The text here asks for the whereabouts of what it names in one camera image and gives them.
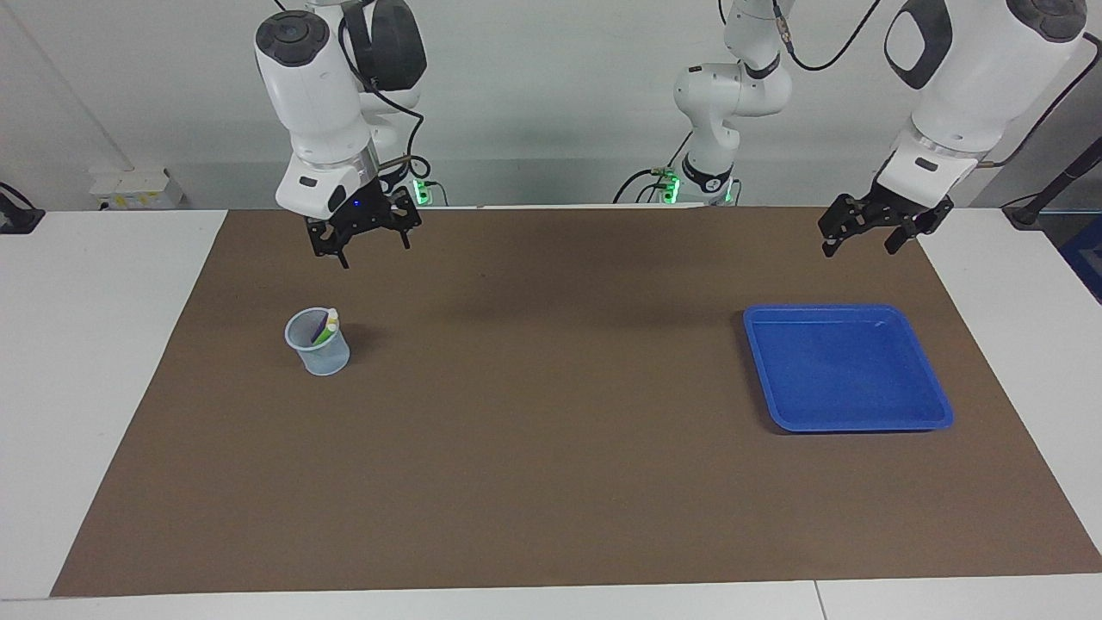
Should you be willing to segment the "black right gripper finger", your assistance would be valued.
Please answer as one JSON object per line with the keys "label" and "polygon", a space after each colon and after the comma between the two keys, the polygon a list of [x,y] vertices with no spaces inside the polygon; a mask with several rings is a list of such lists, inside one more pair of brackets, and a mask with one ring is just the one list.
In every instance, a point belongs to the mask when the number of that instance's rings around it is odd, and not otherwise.
{"label": "black right gripper finger", "polygon": [[389,199],[390,207],[386,215],[386,229],[398,233],[406,250],[410,250],[410,232],[421,226],[422,219],[418,213],[417,197],[406,187],[396,189]]}
{"label": "black right gripper finger", "polygon": [[345,257],[345,246],[348,239],[338,228],[325,220],[307,220],[307,239],[314,251],[314,255],[334,257],[341,263],[343,270],[349,270],[350,265]]}

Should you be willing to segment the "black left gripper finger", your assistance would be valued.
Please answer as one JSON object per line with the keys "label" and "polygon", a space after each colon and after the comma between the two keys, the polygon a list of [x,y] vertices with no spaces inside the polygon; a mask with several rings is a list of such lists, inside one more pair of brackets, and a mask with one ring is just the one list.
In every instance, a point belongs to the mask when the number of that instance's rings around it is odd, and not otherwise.
{"label": "black left gripper finger", "polygon": [[954,208],[954,203],[946,196],[934,208],[925,209],[917,215],[906,215],[901,222],[885,240],[884,247],[889,255],[896,255],[901,248],[920,235],[929,235],[944,222],[946,217]]}
{"label": "black left gripper finger", "polygon": [[831,258],[838,254],[838,249],[844,240],[865,233],[869,229],[869,219],[866,217],[868,206],[869,202],[857,199],[851,194],[839,194],[835,197],[827,208],[827,213],[818,219],[823,255]]}

